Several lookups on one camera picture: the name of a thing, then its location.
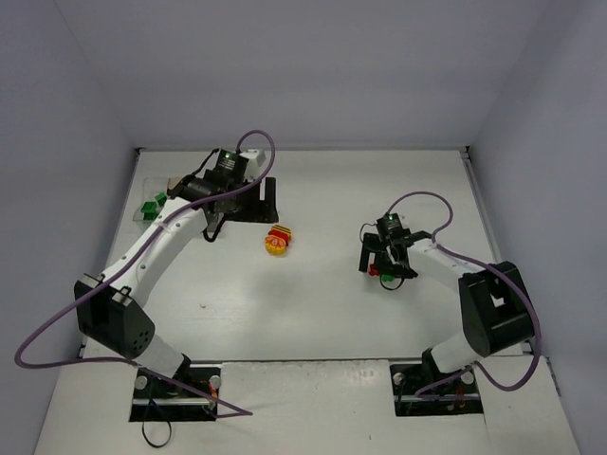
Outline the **small green lego brick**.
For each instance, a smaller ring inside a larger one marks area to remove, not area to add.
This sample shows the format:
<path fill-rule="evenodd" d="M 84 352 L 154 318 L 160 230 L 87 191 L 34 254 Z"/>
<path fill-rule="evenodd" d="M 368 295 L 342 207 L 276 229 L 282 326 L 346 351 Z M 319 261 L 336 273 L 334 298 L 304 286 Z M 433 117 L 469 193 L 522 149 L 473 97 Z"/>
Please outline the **small green lego brick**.
<path fill-rule="evenodd" d="M 164 205 L 167 200 L 167 195 L 164 192 L 160 192 L 155 196 L 155 200 L 158 204 Z"/>

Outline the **green slope lego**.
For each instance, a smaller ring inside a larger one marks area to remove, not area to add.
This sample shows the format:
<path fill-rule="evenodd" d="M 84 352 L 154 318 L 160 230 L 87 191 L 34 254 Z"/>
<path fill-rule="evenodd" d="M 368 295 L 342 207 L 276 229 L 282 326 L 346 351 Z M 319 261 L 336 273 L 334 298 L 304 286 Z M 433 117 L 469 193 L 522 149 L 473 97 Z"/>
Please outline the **green slope lego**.
<path fill-rule="evenodd" d="M 154 201 L 144 202 L 139 211 L 143 214 L 156 213 L 156 202 L 154 202 Z"/>

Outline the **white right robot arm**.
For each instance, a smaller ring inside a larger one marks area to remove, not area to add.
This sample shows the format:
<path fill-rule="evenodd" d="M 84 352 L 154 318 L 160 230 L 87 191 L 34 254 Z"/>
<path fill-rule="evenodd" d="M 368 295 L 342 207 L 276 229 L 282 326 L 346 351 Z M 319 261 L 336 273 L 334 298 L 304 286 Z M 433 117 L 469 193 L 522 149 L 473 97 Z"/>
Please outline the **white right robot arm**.
<path fill-rule="evenodd" d="M 461 326 L 422 355 L 424 379 L 437 382 L 473 363 L 535 337 L 537 315 L 516 265 L 481 264 L 451 255 L 429 232 L 404 227 L 395 213 L 376 220 L 375 232 L 360 233 L 359 271 L 393 279 L 397 290 L 407 280 L 431 278 L 459 299 Z"/>

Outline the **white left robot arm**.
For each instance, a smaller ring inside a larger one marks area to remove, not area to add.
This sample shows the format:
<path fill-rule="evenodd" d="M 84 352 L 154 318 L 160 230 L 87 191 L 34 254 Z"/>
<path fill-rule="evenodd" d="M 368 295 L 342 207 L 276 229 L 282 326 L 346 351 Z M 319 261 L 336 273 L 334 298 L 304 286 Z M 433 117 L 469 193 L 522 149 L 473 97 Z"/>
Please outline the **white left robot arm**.
<path fill-rule="evenodd" d="M 180 378 L 190 360 L 167 344 L 144 306 L 177 255 L 205 230 L 231 215 L 257 211 L 262 151 L 217 150 L 213 168 L 190 173 L 167 187 L 156 219 L 113 265 L 74 285 L 80 331 L 102 346 L 152 372 Z"/>

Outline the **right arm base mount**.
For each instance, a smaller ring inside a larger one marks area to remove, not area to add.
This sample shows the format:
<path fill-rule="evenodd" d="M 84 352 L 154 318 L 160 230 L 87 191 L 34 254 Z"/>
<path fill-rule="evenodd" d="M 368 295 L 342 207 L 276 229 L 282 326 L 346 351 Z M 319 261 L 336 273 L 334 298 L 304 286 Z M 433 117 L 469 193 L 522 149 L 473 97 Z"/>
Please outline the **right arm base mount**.
<path fill-rule="evenodd" d="M 484 412 L 475 374 L 440 373 L 421 360 L 389 364 L 396 417 L 448 417 Z"/>

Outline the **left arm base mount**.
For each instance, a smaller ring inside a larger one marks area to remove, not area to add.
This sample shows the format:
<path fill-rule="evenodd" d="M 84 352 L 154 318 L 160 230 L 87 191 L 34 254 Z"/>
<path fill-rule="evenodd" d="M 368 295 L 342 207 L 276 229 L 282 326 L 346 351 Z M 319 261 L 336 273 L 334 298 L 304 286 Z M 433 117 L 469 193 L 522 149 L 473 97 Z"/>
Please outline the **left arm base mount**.
<path fill-rule="evenodd" d="M 212 396 L 219 395 L 221 366 L 191 366 L 186 384 Z M 129 421 L 134 422 L 214 422 L 217 406 L 205 397 L 170 384 L 143 369 L 137 370 Z"/>

